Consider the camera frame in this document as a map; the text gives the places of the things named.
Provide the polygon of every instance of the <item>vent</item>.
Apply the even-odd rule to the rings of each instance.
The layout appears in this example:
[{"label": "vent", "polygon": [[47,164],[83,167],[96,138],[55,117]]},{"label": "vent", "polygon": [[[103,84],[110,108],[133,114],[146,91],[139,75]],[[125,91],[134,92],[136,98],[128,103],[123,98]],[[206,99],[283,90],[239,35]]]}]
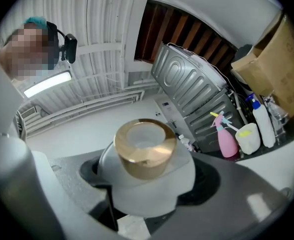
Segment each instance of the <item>vent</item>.
[{"label": "vent", "polygon": [[36,107],[33,106],[32,108],[28,109],[27,111],[25,111],[24,113],[21,114],[21,117],[23,119],[25,119],[26,117],[34,114],[34,113],[37,113],[37,110],[36,110]]}]

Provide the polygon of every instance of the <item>blue cap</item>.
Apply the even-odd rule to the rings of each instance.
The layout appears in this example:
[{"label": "blue cap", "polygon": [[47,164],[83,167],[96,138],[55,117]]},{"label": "blue cap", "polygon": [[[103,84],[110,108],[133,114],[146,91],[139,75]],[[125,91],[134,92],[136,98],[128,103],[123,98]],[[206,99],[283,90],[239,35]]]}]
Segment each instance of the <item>blue cap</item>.
[{"label": "blue cap", "polygon": [[252,107],[254,110],[258,109],[259,107],[261,107],[261,104],[258,100],[254,100],[254,102],[252,103]]},{"label": "blue cap", "polygon": [[258,100],[255,100],[254,98],[254,93],[250,94],[247,98],[246,98],[246,101],[248,100],[251,100],[253,103],[252,103],[252,107],[254,110],[258,109],[259,107],[261,107],[261,104]]}]

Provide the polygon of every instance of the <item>cardboard box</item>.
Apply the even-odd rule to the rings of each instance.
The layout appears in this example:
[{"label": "cardboard box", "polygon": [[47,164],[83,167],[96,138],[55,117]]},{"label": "cardboard box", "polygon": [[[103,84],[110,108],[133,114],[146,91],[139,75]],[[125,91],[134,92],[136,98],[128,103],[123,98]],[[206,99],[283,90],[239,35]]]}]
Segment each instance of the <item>cardboard box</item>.
[{"label": "cardboard box", "polygon": [[294,116],[294,26],[287,15],[278,16],[251,53],[231,66],[257,96],[272,93]]}]

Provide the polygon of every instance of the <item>teal hair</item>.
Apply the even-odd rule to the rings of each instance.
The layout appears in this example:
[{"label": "teal hair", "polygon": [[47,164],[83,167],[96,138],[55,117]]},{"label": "teal hair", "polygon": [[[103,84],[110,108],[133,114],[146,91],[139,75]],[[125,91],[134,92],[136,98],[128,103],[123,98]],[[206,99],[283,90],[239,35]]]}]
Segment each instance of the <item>teal hair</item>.
[{"label": "teal hair", "polygon": [[36,26],[40,29],[46,30],[47,29],[47,21],[43,17],[30,17],[23,23],[24,25],[27,23],[35,23]]}]

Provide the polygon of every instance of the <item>white base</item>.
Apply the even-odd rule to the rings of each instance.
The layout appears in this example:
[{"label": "white base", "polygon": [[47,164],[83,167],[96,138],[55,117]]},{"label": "white base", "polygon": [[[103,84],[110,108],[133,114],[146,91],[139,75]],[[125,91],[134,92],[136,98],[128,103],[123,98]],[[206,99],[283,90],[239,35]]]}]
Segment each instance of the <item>white base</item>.
[{"label": "white base", "polygon": [[112,184],[116,209],[144,218],[172,212],[177,197],[193,188],[195,166],[191,154],[179,141],[164,173],[154,180],[131,176],[111,144],[99,160],[98,175]]}]

